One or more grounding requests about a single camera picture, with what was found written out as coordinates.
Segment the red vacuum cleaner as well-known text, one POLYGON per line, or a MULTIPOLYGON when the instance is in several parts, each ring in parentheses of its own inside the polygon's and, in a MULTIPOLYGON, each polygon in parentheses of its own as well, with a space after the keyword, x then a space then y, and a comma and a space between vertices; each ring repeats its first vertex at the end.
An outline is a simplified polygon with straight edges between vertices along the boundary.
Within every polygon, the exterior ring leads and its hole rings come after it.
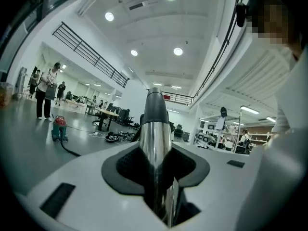
POLYGON ((51 136, 53 141, 68 141, 68 136, 66 133, 67 124, 63 116, 56 116, 52 123, 51 136))

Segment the silver metal vacuum tube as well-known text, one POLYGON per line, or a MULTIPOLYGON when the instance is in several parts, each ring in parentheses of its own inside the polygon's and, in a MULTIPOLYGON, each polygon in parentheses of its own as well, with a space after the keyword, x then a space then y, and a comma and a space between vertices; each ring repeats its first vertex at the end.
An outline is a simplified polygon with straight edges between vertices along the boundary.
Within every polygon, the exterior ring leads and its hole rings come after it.
POLYGON ((170 125, 146 123, 141 128, 140 148, 146 161, 147 177, 144 200, 156 216, 172 227, 179 186, 171 166, 170 125))

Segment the round wooden table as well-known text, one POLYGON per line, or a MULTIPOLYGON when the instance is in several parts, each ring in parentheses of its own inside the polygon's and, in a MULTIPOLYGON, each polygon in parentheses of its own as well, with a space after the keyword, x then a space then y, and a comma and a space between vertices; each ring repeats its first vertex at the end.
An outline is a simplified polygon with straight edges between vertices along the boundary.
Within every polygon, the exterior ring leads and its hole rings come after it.
POLYGON ((101 109, 101 108, 95 108, 95 110, 100 112, 99 124, 96 126, 96 129, 98 131, 108 132, 110 125, 111 125, 112 118, 118 117, 118 114, 113 113, 111 111, 101 109), (107 118, 109 119, 109 122, 106 124, 105 127, 103 127, 104 120, 107 119, 107 118))

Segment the grey folded hand cart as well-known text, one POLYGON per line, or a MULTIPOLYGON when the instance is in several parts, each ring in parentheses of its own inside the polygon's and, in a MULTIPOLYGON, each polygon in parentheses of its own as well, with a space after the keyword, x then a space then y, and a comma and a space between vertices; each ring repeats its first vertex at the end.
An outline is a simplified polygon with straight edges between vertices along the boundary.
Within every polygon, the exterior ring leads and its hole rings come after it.
POLYGON ((15 94, 18 100, 22 98, 26 76, 27 76, 27 69, 25 67, 22 67, 17 79, 17 83, 15 85, 15 91, 16 91, 15 94))

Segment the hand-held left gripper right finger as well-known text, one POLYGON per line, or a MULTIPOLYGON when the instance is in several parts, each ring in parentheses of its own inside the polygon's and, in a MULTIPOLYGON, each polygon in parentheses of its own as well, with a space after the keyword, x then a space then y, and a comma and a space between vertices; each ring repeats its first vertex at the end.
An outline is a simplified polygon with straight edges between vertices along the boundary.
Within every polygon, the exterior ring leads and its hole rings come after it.
POLYGON ((200 209, 200 213, 170 231, 235 231, 245 194, 240 186, 244 179, 244 169, 228 162, 234 160, 246 163, 248 156, 215 152, 184 143, 175 145, 205 159, 210 165, 210 171, 199 185, 184 189, 187 201, 200 209))

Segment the rectangular light wood table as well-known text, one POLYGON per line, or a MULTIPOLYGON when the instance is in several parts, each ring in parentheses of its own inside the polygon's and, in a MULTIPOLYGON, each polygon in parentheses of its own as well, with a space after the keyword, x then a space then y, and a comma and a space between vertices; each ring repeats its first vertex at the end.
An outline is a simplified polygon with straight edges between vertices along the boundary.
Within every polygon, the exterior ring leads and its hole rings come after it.
POLYGON ((79 110, 79 111, 82 111, 82 109, 87 106, 84 103, 78 103, 76 101, 69 100, 69 99, 66 99, 65 103, 68 105, 68 107, 73 108, 75 110, 79 110))

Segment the black metal railing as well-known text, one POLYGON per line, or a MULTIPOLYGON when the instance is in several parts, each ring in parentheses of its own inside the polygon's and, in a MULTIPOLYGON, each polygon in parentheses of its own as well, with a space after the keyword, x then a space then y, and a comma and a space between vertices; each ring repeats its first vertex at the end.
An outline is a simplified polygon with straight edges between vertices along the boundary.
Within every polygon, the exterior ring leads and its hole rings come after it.
POLYGON ((109 79, 113 80, 119 86, 125 88, 128 77, 125 77, 117 71, 105 58, 103 58, 94 48, 84 41, 74 30, 66 23, 61 24, 52 33, 54 37, 68 46, 73 52, 77 53, 84 60, 96 67, 109 79))

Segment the open black oval case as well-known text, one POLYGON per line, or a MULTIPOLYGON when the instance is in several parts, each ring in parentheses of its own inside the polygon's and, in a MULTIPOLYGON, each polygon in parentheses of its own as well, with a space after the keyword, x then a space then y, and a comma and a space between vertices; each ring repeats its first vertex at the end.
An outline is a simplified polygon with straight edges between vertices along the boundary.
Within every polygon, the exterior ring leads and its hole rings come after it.
POLYGON ((119 139, 119 135, 113 132, 109 132, 106 136, 105 136, 105 140, 109 143, 113 143, 118 141, 119 139))

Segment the brown box with clear bag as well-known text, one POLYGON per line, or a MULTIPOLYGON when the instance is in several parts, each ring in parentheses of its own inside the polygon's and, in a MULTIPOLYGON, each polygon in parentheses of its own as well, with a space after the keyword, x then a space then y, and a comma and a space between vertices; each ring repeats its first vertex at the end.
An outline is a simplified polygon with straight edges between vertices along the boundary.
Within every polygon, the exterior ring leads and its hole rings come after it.
POLYGON ((0 82, 0 108, 6 107, 13 95, 13 85, 7 82, 0 82))

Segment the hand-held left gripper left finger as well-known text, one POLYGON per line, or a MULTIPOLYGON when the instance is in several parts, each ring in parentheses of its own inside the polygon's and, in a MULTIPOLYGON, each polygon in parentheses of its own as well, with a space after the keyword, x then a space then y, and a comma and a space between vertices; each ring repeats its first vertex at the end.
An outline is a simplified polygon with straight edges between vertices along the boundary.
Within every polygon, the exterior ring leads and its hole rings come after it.
POLYGON ((121 195, 103 179, 101 168, 110 156, 137 143, 77 157, 50 174, 26 196, 17 193, 22 207, 47 231, 166 231, 166 225, 140 196, 121 195), (75 186, 56 219, 40 206, 61 184, 75 186))

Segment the person's grey shirt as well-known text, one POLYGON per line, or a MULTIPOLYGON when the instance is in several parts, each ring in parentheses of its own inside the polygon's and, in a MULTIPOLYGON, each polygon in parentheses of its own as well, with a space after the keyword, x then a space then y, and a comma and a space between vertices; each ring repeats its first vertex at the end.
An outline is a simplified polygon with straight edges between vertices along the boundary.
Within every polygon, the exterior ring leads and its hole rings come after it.
POLYGON ((276 98, 290 128, 263 151, 236 231, 308 229, 308 44, 276 98))

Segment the black high-back office chair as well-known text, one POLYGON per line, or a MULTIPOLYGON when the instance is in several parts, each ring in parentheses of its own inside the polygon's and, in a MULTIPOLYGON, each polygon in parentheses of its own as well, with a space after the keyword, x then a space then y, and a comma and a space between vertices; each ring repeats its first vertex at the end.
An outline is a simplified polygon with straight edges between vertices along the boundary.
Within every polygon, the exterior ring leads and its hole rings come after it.
POLYGON ((121 109, 119 112, 119 116, 116 119, 116 123, 121 124, 123 126, 130 126, 133 123, 133 121, 132 117, 129 114, 130 114, 129 109, 121 109))

